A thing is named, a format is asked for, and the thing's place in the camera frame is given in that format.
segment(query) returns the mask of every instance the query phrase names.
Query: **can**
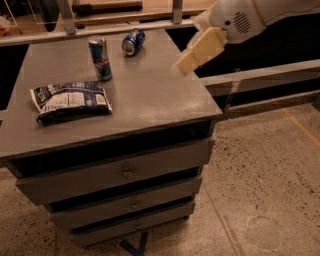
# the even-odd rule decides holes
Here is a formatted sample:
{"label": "can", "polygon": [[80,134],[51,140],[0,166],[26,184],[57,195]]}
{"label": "can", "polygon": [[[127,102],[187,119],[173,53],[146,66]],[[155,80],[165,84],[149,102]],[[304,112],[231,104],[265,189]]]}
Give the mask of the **can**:
{"label": "can", "polygon": [[142,29],[133,29],[122,41],[122,50],[127,55],[134,55],[139,51],[144,41],[146,40],[146,35]]}
{"label": "can", "polygon": [[112,78],[112,72],[106,39],[102,36],[91,36],[88,43],[98,80],[109,81]]}

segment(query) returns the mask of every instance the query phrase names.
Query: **blue can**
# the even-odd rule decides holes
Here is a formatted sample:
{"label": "blue can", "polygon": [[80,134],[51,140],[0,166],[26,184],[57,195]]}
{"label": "blue can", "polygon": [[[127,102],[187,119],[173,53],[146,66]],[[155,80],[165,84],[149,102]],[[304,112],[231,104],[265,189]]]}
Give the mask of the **blue can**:
{"label": "blue can", "polygon": [[127,55],[134,55],[139,51],[144,41],[146,40],[146,35],[142,29],[133,29],[122,41],[122,50]]}
{"label": "blue can", "polygon": [[109,81],[112,78],[112,72],[106,39],[102,36],[92,36],[88,42],[98,80]]}

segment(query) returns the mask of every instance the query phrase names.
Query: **drawer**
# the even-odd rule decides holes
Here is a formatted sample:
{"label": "drawer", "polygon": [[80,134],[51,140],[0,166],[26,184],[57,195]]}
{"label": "drawer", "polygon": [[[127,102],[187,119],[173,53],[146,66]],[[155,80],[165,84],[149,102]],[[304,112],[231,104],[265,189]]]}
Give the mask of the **drawer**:
{"label": "drawer", "polygon": [[77,170],[60,170],[19,179],[16,186],[35,205],[93,193],[120,185],[158,177],[207,164],[213,141],[202,139],[176,144],[111,163],[100,163]]}
{"label": "drawer", "polygon": [[114,218],[119,215],[147,209],[177,199],[193,196],[200,189],[202,178],[197,176],[178,182],[171,182],[147,191],[142,190],[134,195],[126,194],[107,202],[96,202],[50,214],[50,220],[61,230],[71,230],[94,222]]}
{"label": "drawer", "polygon": [[100,243],[125,234],[142,231],[144,229],[163,224],[175,219],[189,216],[193,213],[194,202],[170,207],[164,211],[159,211],[150,215],[144,215],[116,225],[96,228],[91,231],[84,231],[70,235],[70,239],[78,246]]}

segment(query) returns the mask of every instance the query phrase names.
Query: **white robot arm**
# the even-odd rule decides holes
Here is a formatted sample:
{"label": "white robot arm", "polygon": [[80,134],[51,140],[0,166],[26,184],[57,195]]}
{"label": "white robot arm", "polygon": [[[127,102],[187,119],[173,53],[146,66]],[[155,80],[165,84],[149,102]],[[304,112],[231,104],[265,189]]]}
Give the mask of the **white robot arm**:
{"label": "white robot arm", "polygon": [[193,19],[199,31],[173,72],[187,75],[222,53],[226,43],[242,43],[279,20],[314,13],[320,13],[320,0],[216,0]]}

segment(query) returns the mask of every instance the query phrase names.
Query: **floor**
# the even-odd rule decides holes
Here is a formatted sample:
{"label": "floor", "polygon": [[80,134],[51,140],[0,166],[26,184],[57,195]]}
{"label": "floor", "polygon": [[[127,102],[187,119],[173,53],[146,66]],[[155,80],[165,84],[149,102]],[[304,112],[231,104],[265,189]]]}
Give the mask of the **floor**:
{"label": "floor", "polygon": [[271,102],[217,124],[194,214],[86,249],[0,169],[1,256],[320,255],[320,112]]}

